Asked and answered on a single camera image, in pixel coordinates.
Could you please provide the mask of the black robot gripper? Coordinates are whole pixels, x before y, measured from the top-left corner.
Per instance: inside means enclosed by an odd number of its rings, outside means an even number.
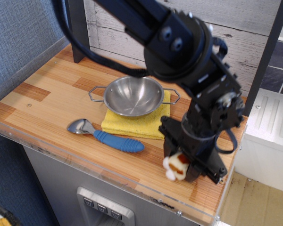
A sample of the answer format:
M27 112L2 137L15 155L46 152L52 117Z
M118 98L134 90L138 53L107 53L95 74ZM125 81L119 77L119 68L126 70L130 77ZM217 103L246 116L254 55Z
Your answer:
M167 116L161 117L161 122L159 131L165 136L164 157L182 152L190 161L185 180L193 182L202 175L218 184L227 169L215 148L216 136L198 137L184 121Z

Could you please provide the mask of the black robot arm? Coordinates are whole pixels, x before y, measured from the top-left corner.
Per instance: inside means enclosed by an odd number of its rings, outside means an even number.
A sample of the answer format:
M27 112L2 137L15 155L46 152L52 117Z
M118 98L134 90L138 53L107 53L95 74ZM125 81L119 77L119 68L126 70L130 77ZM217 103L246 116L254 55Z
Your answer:
M218 183L227 174L217 146L221 132L243 121L244 103L236 76L223 62L227 45L199 18L168 9L154 0L100 0L98 4L125 25L125 31L144 46L147 70L157 79L175 83L191 97L181 121L161 118L164 165L167 175L178 178L173 159L183 154L186 181L208 176Z

